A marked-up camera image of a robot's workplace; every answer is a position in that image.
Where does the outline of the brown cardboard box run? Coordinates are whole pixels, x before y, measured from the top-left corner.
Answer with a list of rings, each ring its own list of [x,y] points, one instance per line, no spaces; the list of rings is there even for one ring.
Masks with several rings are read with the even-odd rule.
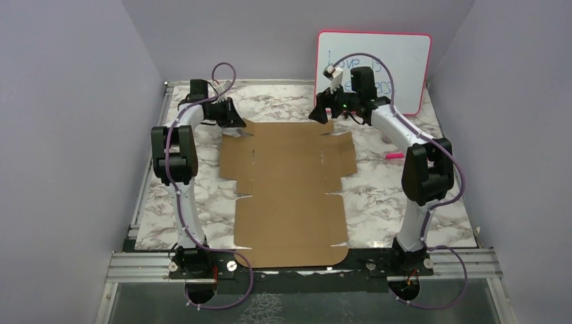
[[[238,262],[259,268],[333,266],[348,255],[342,178],[357,172],[351,132],[332,122],[248,121],[223,135],[219,175],[234,180]]]

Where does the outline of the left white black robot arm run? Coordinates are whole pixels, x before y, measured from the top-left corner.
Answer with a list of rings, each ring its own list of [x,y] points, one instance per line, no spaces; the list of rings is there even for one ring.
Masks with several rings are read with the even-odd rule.
[[[227,92],[233,83],[193,79],[176,117],[151,129],[152,167],[173,198],[177,243],[169,266],[172,273],[205,277],[214,267],[196,204],[198,154],[194,132],[200,124],[243,128],[244,120]]]

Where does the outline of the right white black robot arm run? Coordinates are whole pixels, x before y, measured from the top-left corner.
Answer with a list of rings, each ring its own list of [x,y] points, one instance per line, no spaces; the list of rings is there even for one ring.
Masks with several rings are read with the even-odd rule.
[[[331,83],[316,94],[309,119],[325,124],[329,118],[344,113],[356,115],[362,125],[383,132],[405,156],[401,187],[407,206],[389,257],[390,268],[405,275],[425,259],[432,210],[454,185],[451,142],[428,135],[413,125],[397,110],[393,95],[378,96],[372,68],[351,69],[349,92],[342,86],[341,68],[329,65],[323,74]]]

